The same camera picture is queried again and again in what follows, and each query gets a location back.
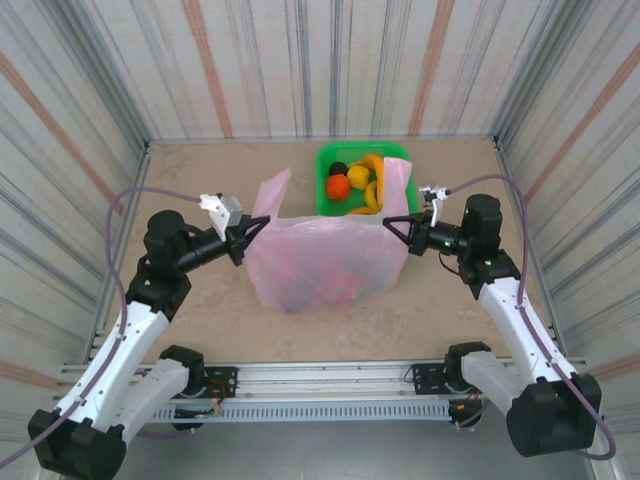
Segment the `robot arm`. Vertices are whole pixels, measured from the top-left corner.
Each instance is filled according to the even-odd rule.
[[[590,447],[596,422],[578,403],[556,368],[596,411],[600,387],[591,375],[578,375],[560,353],[526,293],[522,306],[539,340],[525,324],[518,305],[520,272],[500,249],[499,200],[472,195],[457,226],[439,221],[442,200],[446,198],[443,191],[437,187],[421,189],[425,206],[431,209],[388,217],[383,224],[407,245],[411,254],[422,256],[431,248],[457,258],[462,282],[495,321],[517,369],[517,374],[508,371],[480,342],[453,346],[445,357],[448,384],[458,391],[471,387],[482,391],[506,416],[509,436],[525,457]],[[408,234],[394,226],[401,222],[409,223]],[[551,353],[550,361],[540,345]]]
[[[147,254],[138,262],[126,294],[126,320],[121,313],[103,347],[55,409],[38,410],[29,422],[33,439],[81,401],[35,447],[43,468],[72,478],[109,480],[122,464],[128,444],[162,404],[178,393],[202,389],[202,354],[177,346],[165,350],[144,379],[129,387],[144,355],[191,289],[187,274],[224,255],[239,266],[245,249],[269,222],[269,217],[243,215],[235,197],[202,195],[200,206],[212,223],[204,231],[187,225],[171,210],[149,220],[144,236]],[[90,382],[95,384],[82,399]]]

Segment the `tan floor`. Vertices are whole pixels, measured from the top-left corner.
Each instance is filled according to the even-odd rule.
[[[498,172],[488,141],[399,143],[411,156],[418,185],[437,182],[453,187]],[[260,183],[291,167],[281,215],[313,215],[314,158],[321,146],[319,142],[158,146],[145,185],[194,196],[222,191],[236,195],[249,212]],[[519,265],[521,239],[502,182],[485,182],[454,195],[446,202],[443,220],[458,223],[467,196],[478,192],[500,199],[502,245]],[[188,223],[208,227],[197,206],[143,194],[122,268],[125,286],[144,253],[147,220],[162,209],[178,210]],[[455,264],[452,258],[446,260]],[[200,268],[190,279],[189,296],[147,361],[155,361],[173,343],[201,351],[208,362],[440,358],[450,344],[472,340],[486,342],[498,355],[509,355],[491,319],[469,289],[442,269],[434,252],[422,258],[410,256],[390,292],[331,313],[286,315],[267,310],[258,302],[244,268],[235,268],[227,258]],[[528,293],[542,315],[531,280]]]

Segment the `floor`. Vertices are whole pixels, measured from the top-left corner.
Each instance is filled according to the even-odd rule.
[[[490,407],[474,432],[445,422],[218,424],[136,439],[115,480],[588,480],[574,453],[523,458]]]
[[[417,185],[453,187],[499,171],[489,141],[404,141]],[[236,195],[250,212],[262,181],[291,167],[292,179],[281,216],[313,215],[314,158],[320,142],[206,144],[154,148],[145,185],[194,196]],[[488,181],[446,202],[443,220],[460,222],[469,194],[498,197],[504,222],[502,245],[521,262],[521,238],[502,182]],[[208,227],[196,206],[155,194],[143,194],[122,268],[125,285],[143,255],[142,238],[151,215],[162,209],[180,211],[188,223]],[[148,352],[155,361],[171,344],[205,354],[208,362],[338,361],[440,358],[449,345],[481,340],[498,355],[509,355],[489,316],[468,288],[444,271],[437,255],[410,256],[395,288],[362,305],[334,312],[288,315],[263,307],[244,267],[222,258],[192,274],[193,288],[168,330]],[[528,293],[542,317],[529,280]],[[112,308],[111,322],[117,312]]]

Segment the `pink plastic bag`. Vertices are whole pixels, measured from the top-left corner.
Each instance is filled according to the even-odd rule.
[[[264,305],[287,313],[333,310],[396,284],[407,247],[382,219],[408,213],[411,163],[385,158],[384,168],[377,215],[278,218],[291,170],[260,186],[252,216],[271,221],[247,249],[245,265]]]

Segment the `green basket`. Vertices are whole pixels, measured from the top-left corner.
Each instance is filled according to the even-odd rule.
[[[364,191],[351,189],[349,197],[342,202],[332,202],[327,198],[324,185],[329,177],[329,166],[333,162],[343,162],[347,166],[361,160],[367,153],[380,157],[395,157],[409,161],[409,154],[400,145],[391,142],[336,142],[322,147],[316,155],[316,211],[325,217],[346,215],[354,208],[364,207]],[[407,204],[409,213],[420,211],[416,198],[413,175],[407,184]]]

